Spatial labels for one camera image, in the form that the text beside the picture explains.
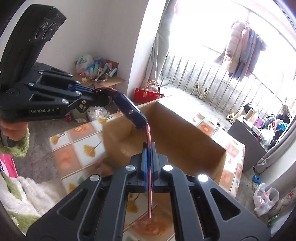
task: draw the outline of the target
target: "puffer jacket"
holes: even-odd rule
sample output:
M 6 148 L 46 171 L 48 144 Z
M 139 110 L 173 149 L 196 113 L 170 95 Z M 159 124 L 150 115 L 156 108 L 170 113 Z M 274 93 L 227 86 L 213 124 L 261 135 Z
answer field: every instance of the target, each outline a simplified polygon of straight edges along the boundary
M 226 46 L 225 56 L 223 59 L 222 67 L 234 73 L 239 63 L 239 58 L 242 51 L 242 31 L 245 28 L 242 22 L 235 23 L 231 28 L 231 36 L 229 43 Z

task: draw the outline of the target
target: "metal bolt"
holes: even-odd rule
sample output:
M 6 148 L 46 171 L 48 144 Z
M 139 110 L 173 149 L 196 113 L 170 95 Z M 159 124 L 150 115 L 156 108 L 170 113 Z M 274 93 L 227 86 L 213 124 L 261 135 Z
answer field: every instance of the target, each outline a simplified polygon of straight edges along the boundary
M 127 166 L 126 166 L 126 169 L 127 169 L 128 171 L 133 171 L 133 170 L 136 169 L 136 167 L 135 167 L 134 165 L 127 165 Z
M 171 166 L 171 165 L 164 165 L 164 166 L 163 166 L 163 169 L 164 169 L 165 171 L 171 171 L 171 170 L 173 169 L 173 166 Z
M 92 182 L 96 182 L 98 180 L 100 180 L 100 176 L 97 174 L 91 175 L 89 178 Z
M 69 103 L 69 101 L 66 100 L 66 99 L 62 99 L 62 102 L 63 102 L 64 104 L 68 104 L 68 103 Z
M 199 174 L 197 176 L 197 179 L 200 181 L 200 182 L 207 182 L 209 177 L 206 175 L 206 174 Z

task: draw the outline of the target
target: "finger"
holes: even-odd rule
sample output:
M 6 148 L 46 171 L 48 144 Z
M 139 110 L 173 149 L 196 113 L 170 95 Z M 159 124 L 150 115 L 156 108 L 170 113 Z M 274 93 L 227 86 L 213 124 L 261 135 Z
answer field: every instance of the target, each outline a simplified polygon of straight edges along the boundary
M 27 129 L 25 129 L 25 128 L 23 128 L 22 130 L 17 130 L 17 131 L 4 129 L 3 135 L 8 136 L 8 138 L 11 140 L 19 141 L 23 138 L 26 131 L 27 131 Z
M 8 130 L 19 130 L 24 126 L 28 127 L 28 122 L 18 122 L 18 123 L 6 123 L 1 120 L 0 125 Z

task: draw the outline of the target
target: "curtain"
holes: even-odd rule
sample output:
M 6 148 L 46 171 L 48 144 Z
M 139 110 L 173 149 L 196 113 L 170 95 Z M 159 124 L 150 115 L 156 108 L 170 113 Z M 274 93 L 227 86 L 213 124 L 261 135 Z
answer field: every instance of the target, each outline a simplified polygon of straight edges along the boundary
M 168 53 L 170 26 L 175 14 L 176 2 L 177 0 L 167 0 L 165 3 L 141 88 L 145 88 L 149 80 L 157 80 L 160 75 Z
M 275 163 L 296 140 L 296 117 L 293 118 L 288 128 L 283 132 L 282 137 L 276 145 L 261 158 L 255 165 L 257 173 L 264 172 L 269 166 Z

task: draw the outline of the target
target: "gray floor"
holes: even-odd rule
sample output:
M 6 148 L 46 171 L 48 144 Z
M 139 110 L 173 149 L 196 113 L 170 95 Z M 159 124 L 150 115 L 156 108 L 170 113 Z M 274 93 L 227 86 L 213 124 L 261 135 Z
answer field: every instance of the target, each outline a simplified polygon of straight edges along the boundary
M 177 89 L 175 87 L 162 87 L 165 93 L 172 94 L 177 93 L 182 98 L 191 99 L 196 103 L 196 108 L 205 115 L 212 119 L 220 121 L 226 130 L 230 128 L 230 123 L 225 119 L 225 116 L 216 110 L 208 103 L 189 95 L 188 93 Z M 64 132 L 71 128 L 78 126 L 76 121 L 67 123 L 64 120 L 47 120 L 39 122 L 31 122 L 29 124 L 30 129 L 30 148 L 25 158 L 15 158 L 15 165 L 18 174 L 23 177 L 29 177 L 40 183 L 42 181 L 48 181 L 55 177 L 58 177 L 55 161 L 53 160 L 53 154 L 49 146 L 49 138 L 58 133 Z M 237 200 L 246 209 L 253 213 L 254 202 L 252 190 L 252 176 L 253 170 L 249 170 L 242 175 Z

